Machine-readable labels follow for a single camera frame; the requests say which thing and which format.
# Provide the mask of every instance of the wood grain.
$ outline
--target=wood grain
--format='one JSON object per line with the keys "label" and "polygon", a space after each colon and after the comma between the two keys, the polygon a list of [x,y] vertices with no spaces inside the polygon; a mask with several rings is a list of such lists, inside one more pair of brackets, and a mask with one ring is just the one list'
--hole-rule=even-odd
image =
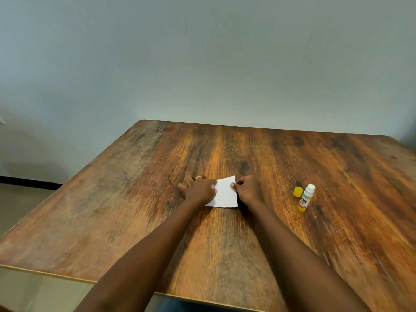
{"label": "wood grain", "polygon": [[[416,155],[386,136],[141,120],[1,238],[0,264],[96,282],[176,208],[187,173],[259,175],[276,214],[373,311],[414,311]],[[292,191],[308,183],[301,213]],[[158,291],[288,309],[241,209],[202,209]]]}

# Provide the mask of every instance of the hand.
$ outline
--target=hand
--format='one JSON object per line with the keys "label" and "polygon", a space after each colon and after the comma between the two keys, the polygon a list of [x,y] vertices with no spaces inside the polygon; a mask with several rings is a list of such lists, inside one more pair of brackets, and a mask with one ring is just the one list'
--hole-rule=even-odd
{"label": "hand", "polygon": [[211,186],[216,183],[216,180],[207,178],[206,176],[195,179],[187,175],[185,176],[184,183],[179,184],[178,187],[185,195],[186,201],[195,203],[198,206],[205,206],[214,199],[217,193],[217,190]]}
{"label": "hand", "polygon": [[243,176],[237,183],[231,183],[243,203],[252,211],[253,206],[265,204],[260,181],[253,175]]}

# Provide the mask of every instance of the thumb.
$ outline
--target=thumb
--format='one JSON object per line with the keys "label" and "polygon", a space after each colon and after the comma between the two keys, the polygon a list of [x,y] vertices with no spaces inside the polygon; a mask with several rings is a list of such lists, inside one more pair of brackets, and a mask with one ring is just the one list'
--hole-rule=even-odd
{"label": "thumb", "polygon": [[236,183],[231,183],[231,184],[230,184],[230,186],[231,186],[231,188],[232,188],[233,190],[235,190],[236,192],[238,192],[238,187],[239,187],[240,185],[238,185],[238,184],[236,184]]}

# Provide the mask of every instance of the forearm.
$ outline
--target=forearm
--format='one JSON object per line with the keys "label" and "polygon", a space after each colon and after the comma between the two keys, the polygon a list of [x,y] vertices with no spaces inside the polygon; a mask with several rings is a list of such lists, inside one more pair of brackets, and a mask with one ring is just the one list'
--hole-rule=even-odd
{"label": "forearm", "polygon": [[198,207],[179,205],[110,268],[76,312],[144,311]]}
{"label": "forearm", "polygon": [[353,289],[265,205],[250,209],[257,238],[307,311],[370,311]]}

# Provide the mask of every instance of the white paper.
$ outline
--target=white paper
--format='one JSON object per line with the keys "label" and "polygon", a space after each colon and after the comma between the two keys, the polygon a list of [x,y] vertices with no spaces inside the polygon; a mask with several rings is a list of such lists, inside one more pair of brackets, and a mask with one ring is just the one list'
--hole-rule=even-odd
{"label": "white paper", "polygon": [[217,189],[214,199],[205,206],[220,208],[237,208],[237,193],[231,188],[230,184],[236,182],[236,177],[231,176],[217,180],[213,189]]}

